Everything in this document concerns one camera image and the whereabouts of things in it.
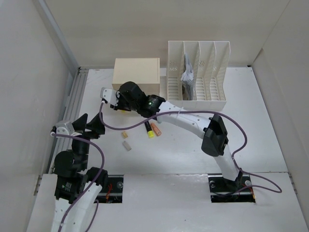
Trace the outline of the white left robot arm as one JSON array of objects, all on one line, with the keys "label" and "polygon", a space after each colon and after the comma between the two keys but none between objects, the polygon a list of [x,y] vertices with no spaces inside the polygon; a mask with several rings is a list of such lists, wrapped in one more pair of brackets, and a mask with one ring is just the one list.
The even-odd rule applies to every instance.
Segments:
[{"label": "white left robot arm", "polygon": [[92,142],[105,133],[98,113],[91,121],[84,114],[76,121],[60,121],[51,130],[51,136],[69,138],[71,148],[59,152],[54,159],[55,212],[51,231],[87,232],[98,210],[97,196],[108,186],[108,172],[102,167],[88,169],[90,146],[100,154],[102,150]]}]

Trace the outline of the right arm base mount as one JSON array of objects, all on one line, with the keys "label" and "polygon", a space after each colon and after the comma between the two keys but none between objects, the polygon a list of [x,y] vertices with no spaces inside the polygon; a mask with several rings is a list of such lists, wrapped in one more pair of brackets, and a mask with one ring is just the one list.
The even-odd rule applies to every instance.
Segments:
[{"label": "right arm base mount", "polygon": [[239,174],[235,181],[221,174],[208,175],[212,203],[255,203],[249,175]]}]

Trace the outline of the grey setup guide booklet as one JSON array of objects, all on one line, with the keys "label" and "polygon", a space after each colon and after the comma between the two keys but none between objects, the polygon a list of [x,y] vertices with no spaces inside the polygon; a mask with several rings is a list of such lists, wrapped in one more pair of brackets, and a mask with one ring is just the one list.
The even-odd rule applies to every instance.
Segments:
[{"label": "grey setup guide booklet", "polygon": [[184,54],[184,72],[181,76],[183,93],[188,101],[194,99],[194,70],[187,53]]}]

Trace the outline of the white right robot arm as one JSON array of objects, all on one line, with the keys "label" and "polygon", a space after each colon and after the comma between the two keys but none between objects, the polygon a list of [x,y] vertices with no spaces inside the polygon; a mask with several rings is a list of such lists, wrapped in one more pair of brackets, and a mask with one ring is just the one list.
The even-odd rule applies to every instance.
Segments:
[{"label": "white right robot arm", "polygon": [[157,95],[146,95],[134,82],[126,82],[118,90],[102,89],[101,98],[114,110],[135,111],[144,118],[167,122],[202,139],[201,150],[213,157],[221,169],[224,186],[235,190],[241,185],[239,169],[228,146],[227,130],[222,117],[213,113],[205,118],[196,111],[187,111]]}]

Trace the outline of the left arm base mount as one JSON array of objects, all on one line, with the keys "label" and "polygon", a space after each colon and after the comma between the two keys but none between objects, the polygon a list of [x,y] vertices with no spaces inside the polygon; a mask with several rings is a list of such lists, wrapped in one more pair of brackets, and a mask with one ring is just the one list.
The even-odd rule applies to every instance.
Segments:
[{"label": "left arm base mount", "polygon": [[[96,176],[95,174],[86,174],[88,179],[85,184],[83,184],[83,190],[77,190],[74,194],[75,199],[85,191],[87,186],[90,184],[92,179]],[[97,185],[98,179],[93,183],[90,189],[84,194],[90,193],[92,190],[98,189]],[[124,189],[124,176],[123,175],[105,175],[103,178],[103,186],[101,186],[100,192],[97,193],[95,200],[98,200],[99,203],[122,203],[123,199],[123,189]]]}]

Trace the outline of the beige wooden drawer cabinet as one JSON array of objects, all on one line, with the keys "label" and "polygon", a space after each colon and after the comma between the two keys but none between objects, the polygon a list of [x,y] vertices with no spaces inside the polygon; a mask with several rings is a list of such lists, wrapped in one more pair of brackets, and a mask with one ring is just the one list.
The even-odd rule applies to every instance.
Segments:
[{"label": "beige wooden drawer cabinet", "polygon": [[147,95],[160,94],[159,58],[116,58],[112,87],[118,90],[128,81],[136,83]]}]

